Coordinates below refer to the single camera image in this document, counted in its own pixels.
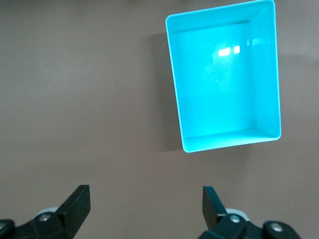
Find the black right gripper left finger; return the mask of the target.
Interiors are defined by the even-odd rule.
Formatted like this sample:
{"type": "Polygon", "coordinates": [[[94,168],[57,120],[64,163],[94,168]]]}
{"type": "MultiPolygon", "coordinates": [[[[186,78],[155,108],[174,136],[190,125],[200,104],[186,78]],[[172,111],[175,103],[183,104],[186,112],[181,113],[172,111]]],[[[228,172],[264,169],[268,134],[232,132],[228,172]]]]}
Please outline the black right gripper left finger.
{"type": "Polygon", "coordinates": [[[72,239],[90,212],[90,187],[80,185],[58,207],[40,211],[29,222],[16,226],[10,219],[1,219],[2,239],[72,239]]]}

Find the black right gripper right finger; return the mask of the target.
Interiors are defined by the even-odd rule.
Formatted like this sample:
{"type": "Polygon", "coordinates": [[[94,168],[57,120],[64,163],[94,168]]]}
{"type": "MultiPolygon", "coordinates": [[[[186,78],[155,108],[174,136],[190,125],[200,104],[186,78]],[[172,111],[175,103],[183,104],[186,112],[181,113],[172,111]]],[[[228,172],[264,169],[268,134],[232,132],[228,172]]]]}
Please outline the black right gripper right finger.
{"type": "Polygon", "coordinates": [[[262,227],[254,225],[240,210],[225,208],[215,189],[203,187],[202,212],[207,230],[201,239],[299,239],[288,224],[266,221],[262,227]]]}

